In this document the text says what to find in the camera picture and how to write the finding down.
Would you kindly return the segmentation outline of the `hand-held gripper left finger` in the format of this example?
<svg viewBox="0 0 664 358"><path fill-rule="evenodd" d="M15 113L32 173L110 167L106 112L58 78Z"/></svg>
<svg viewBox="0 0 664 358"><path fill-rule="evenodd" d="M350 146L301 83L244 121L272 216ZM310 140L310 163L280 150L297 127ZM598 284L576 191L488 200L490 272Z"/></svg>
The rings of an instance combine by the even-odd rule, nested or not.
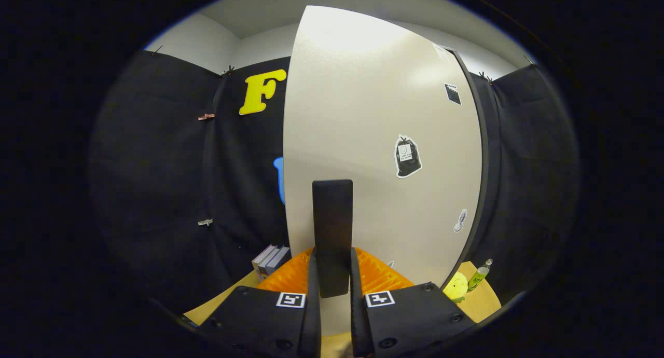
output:
<svg viewBox="0 0 664 358"><path fill-rule="evenodd" d="M304 264L306 292L276 292L239 286L197 328L230 357L320 357L317 250Z"/></svg>

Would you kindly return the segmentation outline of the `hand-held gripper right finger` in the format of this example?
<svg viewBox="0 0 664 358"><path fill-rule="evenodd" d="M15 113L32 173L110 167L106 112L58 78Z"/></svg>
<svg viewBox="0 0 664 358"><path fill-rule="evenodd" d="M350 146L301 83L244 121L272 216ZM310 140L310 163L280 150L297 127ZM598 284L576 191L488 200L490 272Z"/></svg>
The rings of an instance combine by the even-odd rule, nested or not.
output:
<svg viewBox="0 0 664 358"><path fill-rule="evenodd" d="M432 282L364 293L357 249L350 263L355 357L431 357L474 329L472 318Z"/></svg>

